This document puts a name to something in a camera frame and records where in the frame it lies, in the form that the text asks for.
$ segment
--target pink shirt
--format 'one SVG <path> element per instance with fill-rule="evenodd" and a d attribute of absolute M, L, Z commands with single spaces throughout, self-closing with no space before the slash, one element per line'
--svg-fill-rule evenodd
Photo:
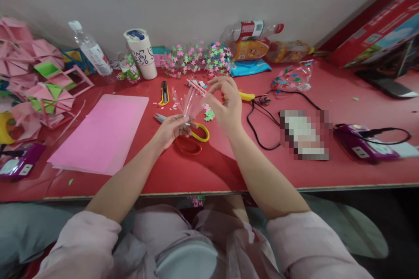
<path fill-rule="evenodd" d="M 83 211 L 64 226 L 35 278 L 154 279 L 158 278 L 156 260 L 159 256 L 191 240 L 211 245 L 214 242 L 225 251 L 226 278 L 282 278 L 269 242 L 249 224 L 209 210 L 197 215 L 195 229 L 185 221 L 168 224 L 169 219 L 176 218 L 176 215 L 173 211 L 164 214 L 150 211 L 139 213 L 133 234 L 127 235 L 112 255 L 120 225 L 104 216 Z M 153 217 L 160 219 L 158 223 L 153 221 Z M 139 235 L 141 228 L 150 228 L 147 223 L 155 223 L 154 229 L 163 232 L 161 238 L 151 240 Z M 313 212 L 271 220 L 268 232 L 280 269 L 288 278 L 372 279 L 349 254 L 338 235 Z"/>

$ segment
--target pink sleeve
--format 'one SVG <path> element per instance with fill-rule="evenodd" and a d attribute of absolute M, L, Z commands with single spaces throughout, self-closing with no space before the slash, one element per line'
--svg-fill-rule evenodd
<path fill-rule="evenodd" d="M 89 211 L 73 216 L 42 261 L 35 279 L 106 278 L 113 267 L 112 248 L 121 226 Z"/>
<path fill-rule="evenodd" d="M 281 270 L 292 279 L 368 278 L 339 236 L 313 212 L 268 222 Z"/>

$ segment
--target hand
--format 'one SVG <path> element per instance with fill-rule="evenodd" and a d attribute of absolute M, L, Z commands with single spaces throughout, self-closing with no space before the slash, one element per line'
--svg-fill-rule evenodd
<path fill-rule="evenodd" d="M 218 124 L 224 129 L 227 135 L 242 129 L 241 97 L 233 78 L 217 77 L 208 83 L 211 85 L 211 88 L 206 93 L 206 99 L 214 111 Z M 213 95 L 217 90 L 221 90 L 226 96 L 224 104 L 218 101 Z"/>
<path fill-rule="evenodd" d="M 179 135 L 186 137 L 192 135 L 191 128 L 185 125 L 186 122 L 188 122 L 188 118 L 183 117 L 182 114 L 167 117 L 158 128 L 151 141 L 154 142 L 162 151 L 169 148 L 171 143 Z M 194 128 L 198 128 L 195 123 L 191 123 L 191 125 Z"/>

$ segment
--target clear plastic bag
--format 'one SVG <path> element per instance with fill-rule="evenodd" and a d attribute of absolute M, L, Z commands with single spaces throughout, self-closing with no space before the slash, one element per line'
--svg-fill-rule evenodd
<path fill-rule="evenodd" d="M 205 94 L 194 87 L 190 87 L 188 93 L 179 98 L 176 90 L 172 88 L 172 95 L 178 108 L 182 111 L 184 117 L 188 117 L 187 125 L 191 123 L 205 105 Z"/>

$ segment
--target purple device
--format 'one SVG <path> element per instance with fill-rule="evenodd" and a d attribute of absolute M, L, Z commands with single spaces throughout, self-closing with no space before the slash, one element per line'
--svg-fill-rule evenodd
<path fill-rule="evenodd" d="M 22 156 L 9 156 L 0 169 L 0 177 L 24 178 L 34 167 L 45 150 L 45 145 L 36 143 L 21 144 L 15 152 L 23 152 Z"/>
<path fill-rule="evenodd" d="M 375 141 L 377 144 L 358 138 L 362 137 L 360 132 L 369 130 L 365 125 L 348 124 L 338 126 L 335 130 L 335 135 L 351 153 L 355 154 L 361 160 L 372 163 L 377 163 L 382 160 L 419 156 L 418 149 L 407 142 L 395 145 L 380 145 L 379 143 L 382 143 L 382 141 L 376 137 L 366 139 Z"/>

